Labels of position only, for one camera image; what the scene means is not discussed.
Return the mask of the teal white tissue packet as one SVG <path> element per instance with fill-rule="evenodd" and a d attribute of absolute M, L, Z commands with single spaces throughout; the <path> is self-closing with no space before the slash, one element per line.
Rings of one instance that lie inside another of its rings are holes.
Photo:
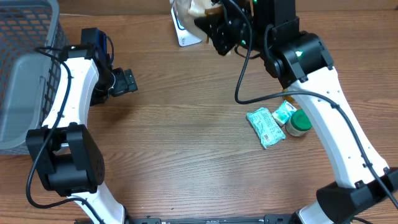
<path fill-rule="evenodd" d="M 272 117 L 279 126 L 283 126 L 297 111 L 297 108 L 288 101 L 284 101 L 273 113 Z"/>

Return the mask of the green lid white jar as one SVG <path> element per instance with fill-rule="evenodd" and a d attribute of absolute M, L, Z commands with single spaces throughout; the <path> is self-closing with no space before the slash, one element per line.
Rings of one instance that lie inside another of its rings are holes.
<path fill-rule="evenodd" d="M 297 110 L 286 122 L 286 131 L 295 137 L 303 136 L 312 129 L 312 124 L 303 109 Z"/>

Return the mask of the yellow liquid bottle silver cap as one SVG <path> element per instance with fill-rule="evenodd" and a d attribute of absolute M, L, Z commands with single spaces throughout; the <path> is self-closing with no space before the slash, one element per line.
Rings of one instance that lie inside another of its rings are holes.
<path fill-rule="evenodd" d="M 284 93 L 288 92 L 287 89 L 283 89 L 282 90 Z M 293 103 L 295 100 L 293 99 L 293 97 L 291 95 L 284 95 L 283 99 L 288 101 L 289 103 Z"/>

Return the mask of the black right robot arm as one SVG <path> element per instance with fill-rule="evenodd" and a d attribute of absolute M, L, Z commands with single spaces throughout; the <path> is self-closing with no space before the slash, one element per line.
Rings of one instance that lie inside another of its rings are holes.
<path fill-rule="evenodd" d="M 300 29 L 294 1 L 200 1 L 194 25 L 220 55 L 234 46 L 256 50 L 308 116 L 330 160 L 335 181 L 289 223 L 348 223 L 397 190 L 397 169 L 372 147 L 352 112 L 334 61 L 321 38 Z"/>

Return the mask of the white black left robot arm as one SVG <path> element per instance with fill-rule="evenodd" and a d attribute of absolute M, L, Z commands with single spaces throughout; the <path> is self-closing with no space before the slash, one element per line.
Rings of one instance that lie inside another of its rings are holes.
<path fill-rule="evenodd" d="M 37 47 L 60 64 L 60 83 L 40 128 L 25 142 L 33 160 L 25 194 L 35 208 L 75 202 L 91 223 L 132 223 L 127 208 L 104 182 L 103 155 L 86 127 L 91 106 L 137 91 L 131 70 L 113 68 L 111 38 L 98 28 L 81 31 L 78 45 Z"/>

